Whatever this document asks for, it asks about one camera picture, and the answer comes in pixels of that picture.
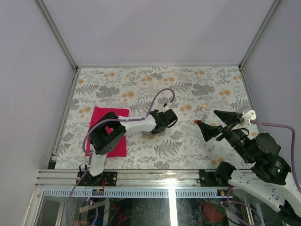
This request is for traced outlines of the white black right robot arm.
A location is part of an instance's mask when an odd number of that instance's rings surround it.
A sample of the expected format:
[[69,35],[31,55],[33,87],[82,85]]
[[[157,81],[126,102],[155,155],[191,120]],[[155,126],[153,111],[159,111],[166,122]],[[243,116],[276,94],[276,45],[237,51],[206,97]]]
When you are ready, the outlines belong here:
[[284,222],[291,226],[300,225],[301,187],[293,166],[279,156],[281,147],[269,133],[260,133],[253,139],[245,134],[247,126],[261,124],[256,119],[256,112],[241,108],[236,112],[215,110],[214,114],[225,126],[195,121],[204,140],[225,139],[245,163],[253,165],[251,171],[261,180],[258,182],[222,161],[214,172],[215,182],[220,186],[235,186],[244,190],[267,204]]

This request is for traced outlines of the aluminium frame posts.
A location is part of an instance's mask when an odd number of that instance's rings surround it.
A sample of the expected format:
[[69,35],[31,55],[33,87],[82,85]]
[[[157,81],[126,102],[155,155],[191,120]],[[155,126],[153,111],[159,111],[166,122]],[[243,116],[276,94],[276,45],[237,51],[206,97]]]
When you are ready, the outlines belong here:
[[238,66],[278,0],[38,0],[72,69]]

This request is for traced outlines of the yellow tag key set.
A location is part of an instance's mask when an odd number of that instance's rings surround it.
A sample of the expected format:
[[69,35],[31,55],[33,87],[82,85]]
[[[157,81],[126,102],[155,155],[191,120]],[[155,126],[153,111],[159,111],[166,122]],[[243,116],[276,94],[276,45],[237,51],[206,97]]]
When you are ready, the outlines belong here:
[[208,104],[208,103],[201,105],[201,108],[202,108],[202,109],[206,109],[206,108],[208,108],[208,107],[209,107],[209,104]]

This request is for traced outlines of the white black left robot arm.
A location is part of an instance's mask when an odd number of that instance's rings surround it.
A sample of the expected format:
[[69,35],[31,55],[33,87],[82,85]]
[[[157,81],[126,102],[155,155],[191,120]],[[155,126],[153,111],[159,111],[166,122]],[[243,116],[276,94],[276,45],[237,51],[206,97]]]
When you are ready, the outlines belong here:
[[123,117],[109,112],[87,132],[82,144],[83,151],[89,154],[89,160],[78,173],[77,186],[115,186],[112,182],[115,173],[105,173],[104,163],[128,134],[145,132],[156,135],[175,125],[178,117],[172,109],[164,112],[149,111],[144,117]]

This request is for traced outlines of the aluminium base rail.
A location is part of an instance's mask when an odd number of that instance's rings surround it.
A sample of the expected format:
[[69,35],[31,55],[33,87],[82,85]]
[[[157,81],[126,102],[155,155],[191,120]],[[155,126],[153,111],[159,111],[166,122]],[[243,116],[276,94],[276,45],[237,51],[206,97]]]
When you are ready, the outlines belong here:
[[[198,170],[116,169],[115,172],[117,172],[117,188],[200,187]],[[41,169],[35,186],[71,188],[75,185],[77,173],[77,169]]]

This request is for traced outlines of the floral tablecloth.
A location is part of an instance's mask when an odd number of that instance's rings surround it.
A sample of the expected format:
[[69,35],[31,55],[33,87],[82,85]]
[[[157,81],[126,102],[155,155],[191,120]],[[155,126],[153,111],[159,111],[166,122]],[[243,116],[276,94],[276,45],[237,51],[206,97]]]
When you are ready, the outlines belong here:
[[143,139],[141,132],[128,135],[126,156],[107,158],[106,169],[214,169],[222,161],[250,168],[225,140],[205,142],[194,123],[217,126],[221,121],[214,110],[249,105],[237,67],[81,68],[73,93],[56,169],[76,169],[88,160],[82,143],[95,107],[124,108],[142,117],[149,109],[162,111],[168,101],[178,122],[153,139]]

